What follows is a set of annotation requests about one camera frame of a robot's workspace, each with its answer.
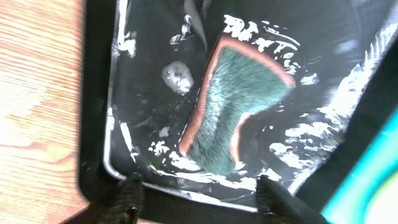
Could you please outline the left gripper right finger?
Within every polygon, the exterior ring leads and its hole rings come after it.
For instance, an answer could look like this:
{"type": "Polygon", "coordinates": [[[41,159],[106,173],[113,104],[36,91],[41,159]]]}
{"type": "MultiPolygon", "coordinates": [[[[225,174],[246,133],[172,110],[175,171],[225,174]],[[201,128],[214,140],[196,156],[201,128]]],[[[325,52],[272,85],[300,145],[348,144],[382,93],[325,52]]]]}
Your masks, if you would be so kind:
{"type": "Polygon", "coordinates": [[[257,179],[256,206],[263,219],[271,223],[328,223],[319,212],[266,175],[257,179]]]}

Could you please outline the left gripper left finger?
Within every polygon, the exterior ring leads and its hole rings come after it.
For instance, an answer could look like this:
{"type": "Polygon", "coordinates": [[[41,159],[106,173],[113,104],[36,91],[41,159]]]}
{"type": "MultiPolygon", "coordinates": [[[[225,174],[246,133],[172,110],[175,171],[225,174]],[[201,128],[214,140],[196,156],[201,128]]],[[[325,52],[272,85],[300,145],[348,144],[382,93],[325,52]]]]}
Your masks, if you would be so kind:
{"type": "Polygon", "coordinates": [[[142,177],[133,173],[62,224],[136,224],[143,201],[142,177]]]}

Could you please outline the green scrub sponge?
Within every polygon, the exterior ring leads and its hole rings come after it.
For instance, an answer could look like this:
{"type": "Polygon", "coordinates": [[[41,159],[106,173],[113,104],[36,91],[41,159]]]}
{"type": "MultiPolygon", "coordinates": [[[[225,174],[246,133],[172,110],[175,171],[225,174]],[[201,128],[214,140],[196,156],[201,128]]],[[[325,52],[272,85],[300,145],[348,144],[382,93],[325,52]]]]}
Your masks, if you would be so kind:
{"type": "Polygon", "coordinates": [[[207,172],[229,175],[239,163],[245,122],[280,103],[295,87],[294,77],[273,58],[238,39],[220,37],[179,152],[207,172]]]}

